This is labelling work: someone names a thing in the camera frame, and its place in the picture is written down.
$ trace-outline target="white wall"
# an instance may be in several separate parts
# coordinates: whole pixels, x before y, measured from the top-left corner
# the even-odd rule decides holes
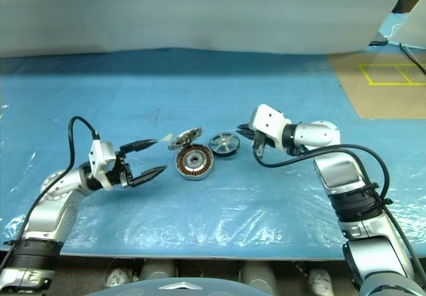
[[[1,0],[0,55],[364,49],[397,0]]]

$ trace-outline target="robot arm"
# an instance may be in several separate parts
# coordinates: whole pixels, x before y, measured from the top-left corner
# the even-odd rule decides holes
[[[124,161],[127,153],[155,143],[155,140],[136,141],[114,152],[110,142],[93,140],[89,161],[65,174],[31,212],[22,238],[13,242],[13,252],[0,273],[0,293],[42,295],[41,291],[48,289],[52,281],[55,261],[74,225],[79,202],[101,188],[111,189],[115,184],[135,187],[159,175],[166,166],[147,170],[134,178]],[[62,173],[50,175],[41,192]]]
[[[254,141],[258,159],[266,144],[296,156],[340,144],[339,129],[334,124],[292,124],[265,104],[254,111],[249,124],[239,129],[240,134]],[[368,180],[359,161],[348,153],[333,152],[315,156],[314,167],[341,232],[348,239],[343,254],[353,280],[362,285],[360,295],[426,295],[413,281],[411,262],[377,199],[377,184]]]

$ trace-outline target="gear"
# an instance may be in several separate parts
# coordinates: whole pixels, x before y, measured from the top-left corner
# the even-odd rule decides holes
[[[187,130],[176,138],[173,142],[168,145],[169,150],[178,150],[180,148],[184,148],[185,146],[189,146],[191,142],[193,142],[197,137],[199,137],[202,133],[202,128],[192,128]]]

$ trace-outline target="yellow tape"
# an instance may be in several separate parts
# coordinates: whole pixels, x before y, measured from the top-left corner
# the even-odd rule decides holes
[[[413,82],[407,76],[407,74],[401,69],[401,67],[416,67],[417,65],[413,63],[358,63],[358,68],[364,74],[364,77],[367,79],[369,85],[381,85],[381,86],[420,86],[426,85],[426,82]],[[370,76],[368,75],[366,69],[364,67],[393,67],[396,71],[398,71],[403,78],[407,81],[405,82],[374,82]]]

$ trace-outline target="cardboard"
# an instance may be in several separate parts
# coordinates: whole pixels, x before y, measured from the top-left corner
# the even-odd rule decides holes
[[[426,54],[417,55],[426,64]],[[426,118],[426,76],[404,54],[328,57],[360,118]]]

